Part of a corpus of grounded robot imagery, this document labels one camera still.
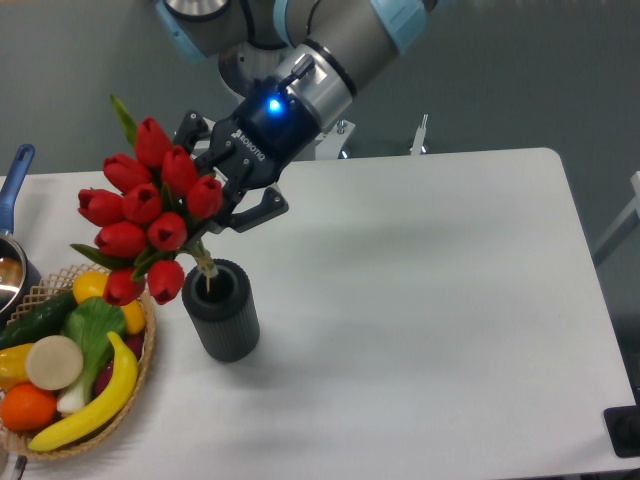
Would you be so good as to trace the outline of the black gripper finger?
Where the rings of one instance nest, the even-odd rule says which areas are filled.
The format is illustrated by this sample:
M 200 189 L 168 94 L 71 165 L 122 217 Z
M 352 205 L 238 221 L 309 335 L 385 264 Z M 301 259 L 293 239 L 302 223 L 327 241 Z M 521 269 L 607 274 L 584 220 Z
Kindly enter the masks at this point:
M 272 183 L 264 189 L 260 202 L 240 213 L 218 216 L 209 226 L 211 233 L 221 233 L 231 229 L 237 233 L 244 233 L 260 226 L 276 217 L 285 214 L 289 204 L 282 195 L 278 185 Z
M 211 138 L 214 126 L 214 120 L 204 117 L 196 110 L 188 110 L 173 136 L 173 144 L 192 154 L 199 142 Z

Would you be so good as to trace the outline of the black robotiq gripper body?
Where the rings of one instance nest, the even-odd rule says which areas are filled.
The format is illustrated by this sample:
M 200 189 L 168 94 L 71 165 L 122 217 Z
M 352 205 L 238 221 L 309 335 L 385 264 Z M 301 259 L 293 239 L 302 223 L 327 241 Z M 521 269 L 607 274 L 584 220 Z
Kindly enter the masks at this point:
M 267 187 L 320 132 L 307 107 L 269 76 L 233 113 L 215 123 L 199 173 L 217 169 L 237 191 Z

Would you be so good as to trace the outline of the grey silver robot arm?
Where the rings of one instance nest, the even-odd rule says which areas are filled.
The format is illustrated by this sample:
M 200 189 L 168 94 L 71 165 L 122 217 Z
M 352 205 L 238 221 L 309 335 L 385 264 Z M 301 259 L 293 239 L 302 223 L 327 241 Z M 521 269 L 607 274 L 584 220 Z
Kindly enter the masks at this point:
M 276 183 L 366 86 L 423 32 L 431 1 L 160 1 L 157 13 L 191 59 L 249 46 L 275 58 L 227 117 L 188 112 L 176 141 L 202 174 L 224 179 L 222 206 L 197 233 L 249 230 L 284 213 Z

